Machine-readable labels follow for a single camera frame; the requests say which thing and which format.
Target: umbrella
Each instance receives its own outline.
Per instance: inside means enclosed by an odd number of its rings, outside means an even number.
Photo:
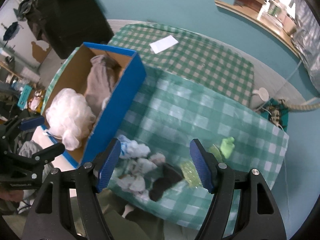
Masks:
[[[14,37],[14,35],[17,33],[18,22],[12,23],[8,28],[3,23],[1,23],[1,25],[5,28],[3,41],[6,41],[6,44],[4,45],[6,46],[8,41],[11,40]]]

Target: person's hand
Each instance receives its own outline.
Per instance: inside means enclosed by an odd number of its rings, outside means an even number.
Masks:
[[[6,201],[20,202],[23,200],[23,190],[6,190],[0,186],[0,198]]]

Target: wooden shelf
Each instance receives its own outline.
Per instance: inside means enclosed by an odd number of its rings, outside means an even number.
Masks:
[[[9,71],[12,75],[17,76],[19,79],[23,79],[23,77],[21,75],[19,75],[18,73],[12,71],[8,65],[2,61],[0,61],[0,67],[3,67],[4,69],[6,69],[7,71]]]
[[[276,26],[274,26],[265,17],[261,16],[260,19],[258,20],[257,19],[258,13],[256,11],[246,6],[231,5],[220,0],[214,0],[214,2],[218,7],[234,12],[248,19],[253,23],[256,23],[261,28],[265,29],[266,31],[271,33],[273,36],[275,36],[279,41],[281,41],[285,46],[287,46],[297,57],[299,57],[298,51],[292,44],[290,36],[283,29],[279,29]]]

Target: teal wall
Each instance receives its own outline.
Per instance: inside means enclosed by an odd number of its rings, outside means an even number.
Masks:
[[[223,0],[233,3],[234,0]],[[284,78],[297,66],[298,58],[256,24],[221,9],[214,0],[97,0],[106,18],[150,21],[202,33],[230,44],[262,61]],[[318,93],[307,72],[300,68],[290,80],[309,100]]]
[[[267,31],[224,9],[214,0],[97,0],[108,19],[150,21],[202,33],[230,44],[265,63],[285,79],[296,68],[298,58]],[[290,83],[309,100],[319,93],[301,66]],[[320,193],[320,110],[289,116],[289,148],[273,193],[279,204],[289,236],[306,219]],[[284,185],[288,182],[289,195]]]

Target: wooden desk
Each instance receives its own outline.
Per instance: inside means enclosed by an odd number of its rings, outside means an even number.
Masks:
[[[258,13],[256,11],[246,6],[231,5],[220,0],[214,0],[214,2],[217,6],[224,8],[228,11],[234,12],[248,19],[253,23],[256,23],[261,28],[271,33],[274,37],[276,37],[279,41],[281,41],[285,46],[287,46],[297,57],[299,57],[298,51],[292,44],[290,36],[283,29],[280,30],[279,28],[274,26],[265,17],[261,16],[261,18],[258,20],[257,19]]]

